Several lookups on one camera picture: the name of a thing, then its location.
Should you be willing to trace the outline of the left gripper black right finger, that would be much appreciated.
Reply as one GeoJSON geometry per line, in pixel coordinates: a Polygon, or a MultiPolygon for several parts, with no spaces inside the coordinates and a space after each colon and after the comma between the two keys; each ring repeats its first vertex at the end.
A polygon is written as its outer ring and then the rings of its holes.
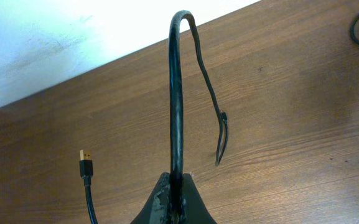
{"type": "Polygon", "coordinates": [[[183,174],[182,223],[216,224],[208,212],[190,174],[183,174]]]}

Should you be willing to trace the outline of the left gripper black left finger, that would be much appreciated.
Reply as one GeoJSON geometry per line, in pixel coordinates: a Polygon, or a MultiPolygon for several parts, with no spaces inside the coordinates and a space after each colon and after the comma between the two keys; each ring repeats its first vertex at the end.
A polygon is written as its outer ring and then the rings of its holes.
{"type": "Polygon", "coordinates": [[[170,223],[170,174],[163,172],[149,198],[131,224],[170,223]]]}

